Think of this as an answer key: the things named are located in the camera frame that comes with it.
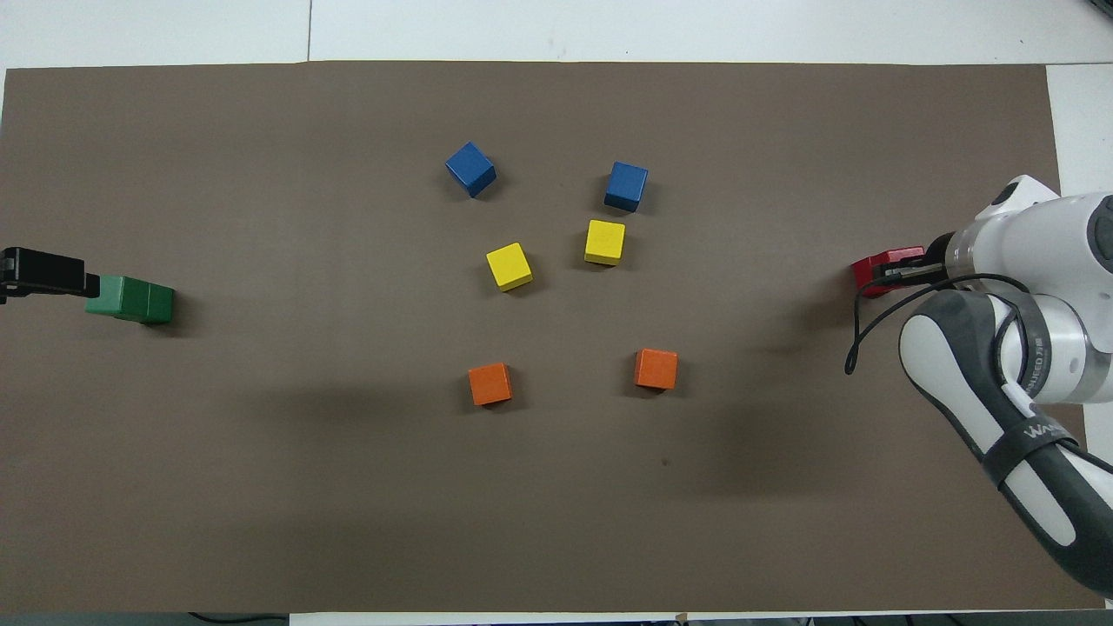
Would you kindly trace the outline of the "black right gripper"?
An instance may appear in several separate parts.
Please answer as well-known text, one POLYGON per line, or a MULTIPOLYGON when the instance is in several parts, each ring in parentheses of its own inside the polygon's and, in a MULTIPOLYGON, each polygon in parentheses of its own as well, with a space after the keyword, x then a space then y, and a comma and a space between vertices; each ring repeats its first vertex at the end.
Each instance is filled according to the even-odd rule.
POLYGON ((930 242, 923 257, 923 266, 885 264, 876 267, 876 276, 873 281, 874 288, 902 288, 902 285, 907 286, 920 281, 922 276, 923 282, 927 285, 949 278, 947 262, 949 261, 951 238, 954 235, 954 231, 949 231, 949 233, 942 234, 930 242))

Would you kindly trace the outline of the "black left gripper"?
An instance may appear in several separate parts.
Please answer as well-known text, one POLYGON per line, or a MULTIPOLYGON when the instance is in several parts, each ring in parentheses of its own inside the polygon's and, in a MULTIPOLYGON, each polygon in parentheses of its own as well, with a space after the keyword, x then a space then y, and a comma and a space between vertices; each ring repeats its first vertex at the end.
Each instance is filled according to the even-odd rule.
POLYGON ((86 272, 83 260, 19 247, 7 247, 1 252, 0 304, 27 296, 92 300, 100 294, 101 277, 86 272))

